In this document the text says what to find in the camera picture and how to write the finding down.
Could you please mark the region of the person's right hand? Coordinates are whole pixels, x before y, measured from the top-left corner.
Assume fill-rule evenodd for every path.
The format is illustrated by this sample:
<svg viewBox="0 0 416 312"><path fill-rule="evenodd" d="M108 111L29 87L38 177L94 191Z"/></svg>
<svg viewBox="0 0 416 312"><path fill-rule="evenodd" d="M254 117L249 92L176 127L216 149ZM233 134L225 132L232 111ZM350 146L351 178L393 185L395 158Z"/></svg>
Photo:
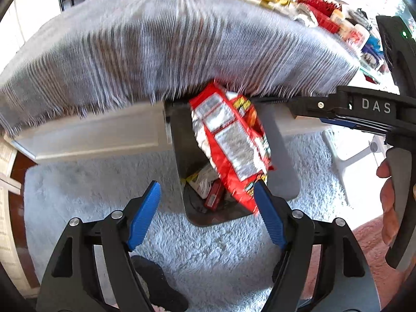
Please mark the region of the person's right hand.
<svg viewBox="0 0 416 312"><path fill-rule="evenodd" d="M390 245L398 233L399 223L394 209L395 193L387 159L377 168L376 175L386 180L380 192L380 201L383 209L383 228L381 235L384 243Z"/></svg>

